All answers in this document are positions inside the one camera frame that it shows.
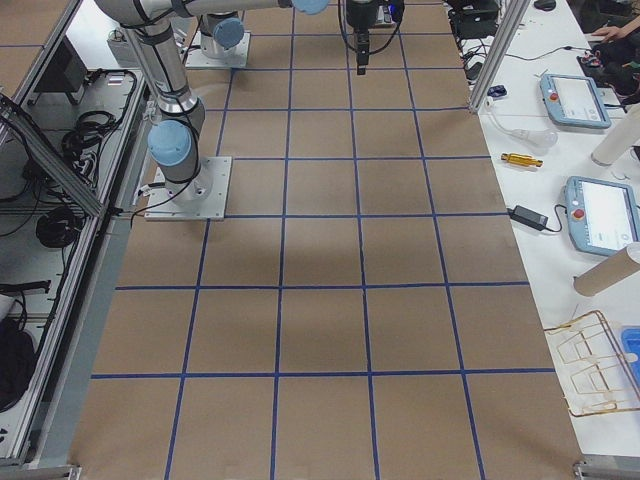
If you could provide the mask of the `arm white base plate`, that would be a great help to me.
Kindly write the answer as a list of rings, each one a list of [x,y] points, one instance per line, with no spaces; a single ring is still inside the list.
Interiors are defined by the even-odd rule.
[[[150,208],[143,212],[150,221],[222,221],[226,213],[232,170],[230,156],[202,157],[198,176],[182,191],[169,183],[153,189]]]
[[[201,33],[197,32],[186,58],[186,68],[192,70],[244,69],[247,65],[250,32],[234,47],[225,49],[215,42],[205,42],[202,48]]]

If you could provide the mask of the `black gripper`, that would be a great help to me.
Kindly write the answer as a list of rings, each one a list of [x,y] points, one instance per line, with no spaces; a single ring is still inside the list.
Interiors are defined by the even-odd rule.
[[[384,51],[393,41],[402,24],[405,12],[404,1],[347,1],[346,22],[352,28],[356,46],[345,40],[349,49],[356,52],[356,74],[366,74],[369,65],[370,51],[365,49],[369,33],[374,28],[392,28],[393,32],[386,42],[373,53]]]

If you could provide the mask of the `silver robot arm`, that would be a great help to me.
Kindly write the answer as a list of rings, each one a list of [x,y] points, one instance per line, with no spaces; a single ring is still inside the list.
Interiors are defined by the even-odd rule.
[[[233,53],[243,40],[245,27],[237,11],[199,17],[200,49],[208,58],[221,59]]]
[[[164,178],[161,201],[145,214],[154,219],[221,219],[225,213],[228,157],[204,157],[199,136],[205,119],[202,100],[191,89],[174,38],[174,17],[201,21],[201,48],[207,54],[235,48],[245,36],[241,10],[293,8],[316,15],[325,1],[100,1],[102,12],[125,31],[159,108],[147,147]]]

